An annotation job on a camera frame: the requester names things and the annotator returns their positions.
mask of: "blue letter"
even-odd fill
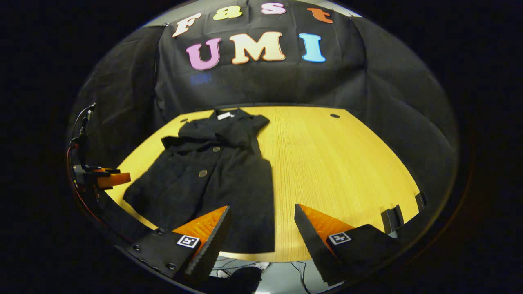
[[[322,37],[310,33],[301,33],[298,37],[302,38],[305,43],[305,55],[302,56],[303,59],[310,62],[325,62],[326,59],[320,51],[320,40]]]

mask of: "yellow letter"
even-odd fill
[[[242,15],[242,13],[240,12],[240,9],[241,8],[237,5],[218,9],[218,10],[216,10],[216,14],[212,17],[212,19],[220,20],[220,19],[238,17],[238,16]]]
[[[173,34],[173,38],[176,37],[177,35],[181,35],[183,34],[184,32],[188,31],[189,29],[187,27],[190,27],[192,26],[192,24],[195,23],[195,19],[200,17],[201,16],[201,13],[198,13],[198,14],[195,14],[193,16],[189,16],[188,18],[186,19],[182,19],[180,20],[176,25],[176,31],[174,32]]]
[[[281,33],[276,31],[264,32],[258,42],[254,41],[246,33],[233,35],[229,40],[234,42],[235,56],[232,59],[233,64],[242,64],[249,61],[249,57],[245,56],[245,51],[257,61],[265,49],[263,59],[266,61],[280,61],[285,59],[285,55],[281,53],[280,48]]]

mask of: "clothing label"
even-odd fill
[[[227,118],[229,116],[231,116],[231,113],[230,112],[226,112],[224,114],[218,115],[217,118],[218,118],[218,120],[222,120],[222,119]]]

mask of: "black shirt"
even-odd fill
[[[233,116],[218,119],[227,112]],[[178,137],[162,139],[165,151],[124,200],[169,230],[230,205],[233,219],[222,251],[274,251],[272,172],[256,139],[268,122],[237,109],[186,123]]]

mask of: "wooden table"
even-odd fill
[[[270,120],[258,141],[262,156],[272,165],[275,251],[221,252],[221,256],[267,262],[310,259],[294,223],[296,203],[354,227],[371,224],[382,231],[381,212],[385,209],[399,204],[405,222],[418,213],[414,196],[419,190],[408,170],[376,134],[346,110],[300,106],[242,109]],[[185,123],[183,119],[208,118],[211,113],[182,114],[152,134],[118,166],[122,172],[131,173],[132,181],[107,190],[109,196],[149,228],[156,229],[123,200],[123,194],[164,151],[161,138],[177,136]]]

